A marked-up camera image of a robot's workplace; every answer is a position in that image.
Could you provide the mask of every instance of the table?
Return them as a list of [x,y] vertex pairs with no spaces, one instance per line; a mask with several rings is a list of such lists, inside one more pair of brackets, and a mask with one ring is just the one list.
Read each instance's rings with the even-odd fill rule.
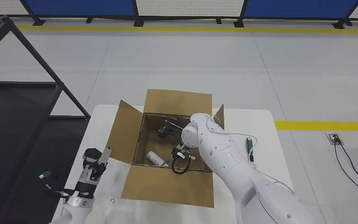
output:
[[[143,106],[135,106],[143,111]],[[81,146],[69,174],[66,188],[74,189],[82,172],[82,155],[87,148],[103,151],[117,113],[117,105],[98,105],[93,111]],[[225,109],[225,130],[256,136],[255,163],[259,170],[285,182],[292,187],[291,178],[282,152],[272,115],[267,110]],[[245,155],[246,137],[232,135],[235,143]],[[130,223],[130,224],[234,224],[236,223],[234,199],[224,182],[213,174],[214,208],[183,204],[121,199],[121,193],[129,172],[129,164],[109,159],[107,170],[95,192],[93,211],[86,224]],[[62,200],[55,217],[62,211]]]

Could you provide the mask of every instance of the cardboard box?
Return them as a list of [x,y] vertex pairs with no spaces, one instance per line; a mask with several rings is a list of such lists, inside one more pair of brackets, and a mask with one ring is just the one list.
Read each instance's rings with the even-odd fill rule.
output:
[[[191,150],[196,160],[182,175],[170,167],[154,166],[146,158],[153,151],[167,160],[178,144],[175,137],[157,136],[165,120],[185,127],[192,114],[211,114],[211,110],[211,94],[193,92],[148,90],[143,113],[121,101],[107,146],[112,148],[112,158],[131,164],[122,198],[214,207],[213,173],[198,149]],[[223,106],[216,115],[223,125]],[[186,163],[181,161],[176,169],[183,169]]]

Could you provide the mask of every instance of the green object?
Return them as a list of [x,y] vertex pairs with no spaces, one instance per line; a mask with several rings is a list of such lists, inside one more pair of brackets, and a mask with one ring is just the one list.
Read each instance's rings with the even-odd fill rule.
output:
[[[250,150],[252,148],[253,144],[252,144],[252,139],[249,137],[249,138],[246,138],[246,150],[247,150],[247,154],[250,153]],[[250,161],[253,162],[253,151],[251,152],[250,154]]]

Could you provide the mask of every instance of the blue wall panel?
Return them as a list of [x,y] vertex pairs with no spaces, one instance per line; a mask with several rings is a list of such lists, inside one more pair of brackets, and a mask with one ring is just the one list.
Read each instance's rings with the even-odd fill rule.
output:
[[249,0],[247,17],[343,18],[356,0]]
[[27,0],[35,15],[134,16],[131,0]]

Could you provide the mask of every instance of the yellow floor line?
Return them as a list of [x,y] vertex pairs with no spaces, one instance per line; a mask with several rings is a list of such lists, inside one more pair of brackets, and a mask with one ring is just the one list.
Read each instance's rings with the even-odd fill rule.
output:
[[276,121],[277,130],[358,130],[358,122]]
[[177,26],[18,26],[20,30],[50,31],[204,31],[204,32],[279,32],[299,34],[358,34],[358,30],[293,29],[293,28],[235,28],[235,27],[177,27]]

